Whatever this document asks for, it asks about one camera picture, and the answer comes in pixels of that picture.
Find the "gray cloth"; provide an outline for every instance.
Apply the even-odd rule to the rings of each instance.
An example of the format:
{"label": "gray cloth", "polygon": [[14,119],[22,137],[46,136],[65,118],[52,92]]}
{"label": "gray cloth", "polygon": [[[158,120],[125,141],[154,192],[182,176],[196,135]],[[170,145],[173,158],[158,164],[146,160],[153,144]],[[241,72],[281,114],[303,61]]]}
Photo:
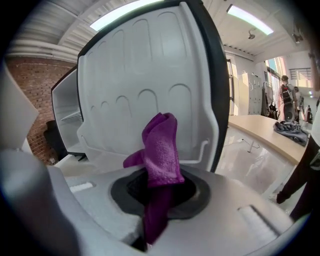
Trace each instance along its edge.
{"label": "gray cloth", "polygon": [[286,136],[294,142],[305,146],[308,142],[308,133],[301,129],[301,126],[296,122],[275,122],[273,129],[276,133]]}

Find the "wooden desk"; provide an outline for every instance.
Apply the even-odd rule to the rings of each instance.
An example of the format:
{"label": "wooden desk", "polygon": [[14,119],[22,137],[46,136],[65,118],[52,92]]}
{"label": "wooden desk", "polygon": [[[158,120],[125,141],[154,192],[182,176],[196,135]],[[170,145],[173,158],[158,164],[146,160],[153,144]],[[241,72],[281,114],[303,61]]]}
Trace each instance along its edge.
{"label": "wooden desk", "polygon": [[282,159],[287,160],[287,167],[283,168],[276,180],[262,194],[268,198],[281,184],[285,183],[290,173],[300,162],[306,146],[301,146],[291,139],[276,133],[273,125],[276,120],[262,115],[233,115],[229,116],[229,127],[239,130],[252,138],[252,144],[257,141],[262,147],[274,154],[278,154]]}
{"label": "wooden desk", "polygon": [[273,127],[275,122],[276,120],[262,115],[233,115],[229,117],[230,127],[250,135],[276,151],[293,165],[297,165],[306,147],[276,133]]}

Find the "purple cloth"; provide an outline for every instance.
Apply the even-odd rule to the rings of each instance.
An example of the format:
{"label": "purple cloth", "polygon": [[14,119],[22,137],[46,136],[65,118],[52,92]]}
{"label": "purple cloth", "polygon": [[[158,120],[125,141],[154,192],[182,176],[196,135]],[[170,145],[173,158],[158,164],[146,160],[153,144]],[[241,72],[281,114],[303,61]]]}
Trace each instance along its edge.
{"label": "purple cloth", "polygon": [[153,244],[166,228],[173,197],[173,184],[185,181],[180,173],[176,146],[177,119],[171,113],[157,114],[144,128],[144,149],[128,156],[123,167],[144,164],[148,171],[150,201],[144,208],[144,235]]}

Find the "brick wall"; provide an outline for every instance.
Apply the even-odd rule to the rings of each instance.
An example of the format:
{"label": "brick wall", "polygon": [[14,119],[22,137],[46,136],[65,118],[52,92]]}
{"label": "brick wall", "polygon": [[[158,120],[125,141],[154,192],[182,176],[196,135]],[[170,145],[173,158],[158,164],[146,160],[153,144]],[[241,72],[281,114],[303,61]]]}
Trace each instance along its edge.
{"label": "brick wall", "polygon": [[51,165],[50,158],[57,160],[57,156],[44,137],[46,122],[55,119],[51,88],[75,64],[30,57],[7,58],[6,64],[21,90],[39,111],[27,136],[31,151],[45,164]]}

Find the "fluorescent light panel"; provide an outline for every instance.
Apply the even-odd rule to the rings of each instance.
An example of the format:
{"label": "fluorescent light panel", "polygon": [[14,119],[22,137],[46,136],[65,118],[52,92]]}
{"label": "fluorescent light panel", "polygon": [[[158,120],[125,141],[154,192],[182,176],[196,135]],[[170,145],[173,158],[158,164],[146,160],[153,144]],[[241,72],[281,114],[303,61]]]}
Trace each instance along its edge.
{"label": "fluorescent light panel", "polygon": [[160,1],[164,0],[139,0],[128,3],[102,16],[100,19],[92,23],[90,27],[93,28],[95,31],[99,31],[106,25],[110,24],[111,22],[114,22],[116,19],[135,9]]}
{"label": "fluorescent light panel", "polygon": [[228,14],[238,17],[241,20],[244,20],[245,22],[250,23],[251,25],[255,26],[257,29],[261,30],[266,35],[270,35],[274,31],[268,27],[266,24],[264,24],[260,19],[253,16],[249,12],[246,12],[245,10],[240,9],[239,7],[236,7],[232,5],[228,11]]}

